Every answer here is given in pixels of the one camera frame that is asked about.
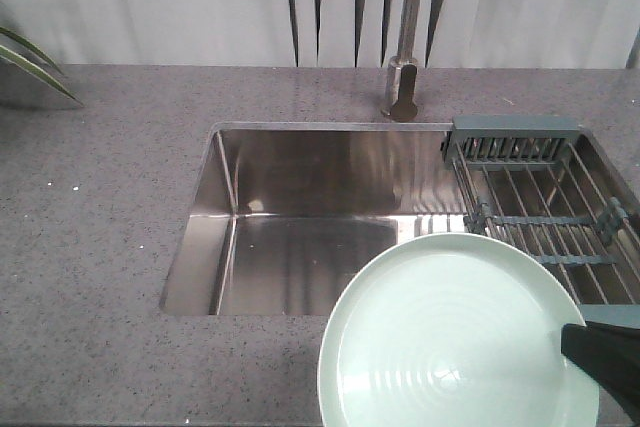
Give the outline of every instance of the plate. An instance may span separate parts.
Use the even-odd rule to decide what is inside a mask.
[[[322,340],[324,427],[592,427],[598,385],[560,352],[584,325],[519,250],[433,234],[383,252],[349,283]]]

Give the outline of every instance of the faucet spout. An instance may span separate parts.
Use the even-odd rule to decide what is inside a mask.
[[[418,61],[413,58],[413,44],[420,0],[403,0],[398,38],[398,54],[389,61],[386,104],[382,113],[396,122],[409,122],[418,114],[413,103]]]

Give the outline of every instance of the dish rack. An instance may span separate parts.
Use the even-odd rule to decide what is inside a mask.
[[[467,231],[529,254],[577,303],[637,304],[640,238],[579,154],[583,135],[562,117],[459,116],[442,151]]]

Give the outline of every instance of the plant leaf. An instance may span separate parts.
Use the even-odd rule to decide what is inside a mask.
[[[36,45],[34,45],[29,40],[25,39],[21,35],[18,35],[15,32],[2,26],[0,26],[0,34],[3,34],[9,37],[11,40],[16,41],[18,44],[22,45],[23,47],[28,49],[30,52],[33,52],[34,54],[36,54],[38,57],[44,60],[47,64],[49,64],[51,67],[53,67],[54,69],[56,69],[58,72],[62,74],[62,70],[60,70],[60,67],[56,65],[56,63],[51,59],[51,57],[45,54],[42,50],[40,50]]]
[[[0,57],[8,60],[9,62],[13,62],[18,67],[20,67],[22,70],[24,70],[25,72],[33,75],[34,77],[36,77],[37,79],[39,79],[39,80],[41,80],[43,82],[45,82],[46,84],[50,85],[51,87],[53,87],[57,91],[62,92],[67,97],[70,97],[73,100],[75,100],[76,102],[79,102],[79,100],[76,99],[73,96],[73,94],[71,92],[69,92],[69,90],[67,90],[67,88],[64,85],[62,85],[60,82],[58,82],[56,79],[54,79],[47,72],[42,70],[42,68],[38,67],[36,64],[31,62],[30,60],[25,59],[20,54],[17,54],[16,52],[8,49],[4,45],[0,45]]]

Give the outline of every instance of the speckled stone countertop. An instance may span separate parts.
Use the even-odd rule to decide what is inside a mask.
[[[325,318],[159,299],[212,125],[386,122],[384,71],[66,71],[84,108],[0,67],[0,424],[319,424]],[[572,116],[640,193],[639,70],[428,70],[416,97],[419,121]]]

